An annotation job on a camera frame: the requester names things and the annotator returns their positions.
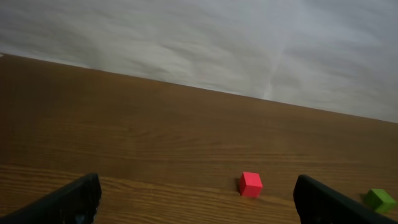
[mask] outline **table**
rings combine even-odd
[[[299,174],[398,198],[394,123],[11,55],[0,107],[1,216],[89,172],[98,224],[299,223]],[[239,196],[242,171],[259,198]]]

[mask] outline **block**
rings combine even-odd
[[[363,200],[377,213],[386,213],[397,205],[397,202],[383,189],[371,189]]]
[[[239,191],[242,196],[258,197],[262,190],[260,175],[252,172],[243,172],[239,181]]]

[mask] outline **white backdrop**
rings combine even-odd
[[[396,0],[0,1],[3,53],[393,122],[397,42]]]

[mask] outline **black object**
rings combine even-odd
[[[101,199],[97,174],[88,174],[0,218],[0,224],[92,224]]]
[[[398,224],[307,175],[300,175],[293,193],[302,224]]]

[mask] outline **paper backdrop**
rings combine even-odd
[[[2,0],[0,52],[398,122],[396,0]]]

